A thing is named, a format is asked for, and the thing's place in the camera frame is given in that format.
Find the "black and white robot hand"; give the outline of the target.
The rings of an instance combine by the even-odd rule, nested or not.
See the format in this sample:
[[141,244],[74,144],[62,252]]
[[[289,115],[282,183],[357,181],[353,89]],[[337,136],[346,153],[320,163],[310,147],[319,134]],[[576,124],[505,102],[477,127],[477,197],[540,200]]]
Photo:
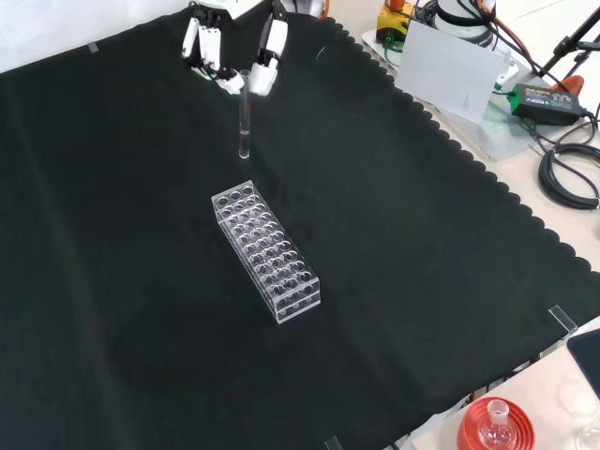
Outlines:
[[279,1],[271,3],[264,24],[257,60],[248,76],[226,65],[221,58],[222,24],[247,15],[260,3],[258,1],[192,1],[191,18],[183,38],[180,56],[194,71],[208,81],[216,83],[231,95],[248,90],[266,97],[278,76],[278,66],[288,36],[287,11]]

